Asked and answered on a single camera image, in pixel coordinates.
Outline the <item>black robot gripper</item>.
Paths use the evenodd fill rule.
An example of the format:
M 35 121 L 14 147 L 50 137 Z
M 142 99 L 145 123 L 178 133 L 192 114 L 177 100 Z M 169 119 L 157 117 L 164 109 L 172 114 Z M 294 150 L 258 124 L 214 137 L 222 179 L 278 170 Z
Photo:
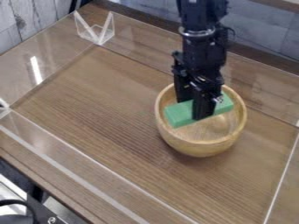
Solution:
M 226 62 L 228 27 L 214 24 L 206 29 L 178 27 L 181 50 L 172 52 L 172 75 L 176 101 L 192 100 L 190 118 L 196 121 L 213 115 L 221 101 L 220 73 Z

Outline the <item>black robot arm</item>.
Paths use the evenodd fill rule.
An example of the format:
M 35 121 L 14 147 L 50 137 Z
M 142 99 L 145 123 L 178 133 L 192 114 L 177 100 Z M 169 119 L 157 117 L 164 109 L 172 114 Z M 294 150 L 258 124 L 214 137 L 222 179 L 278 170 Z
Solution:
M 172 52 L 176 101 L 192 101 L 190 118 L 214 113 L 221 101 L 229 28 L 220 22 L 226 16 L 226 0 L 176 0 L 181 19 L 181 50 Z

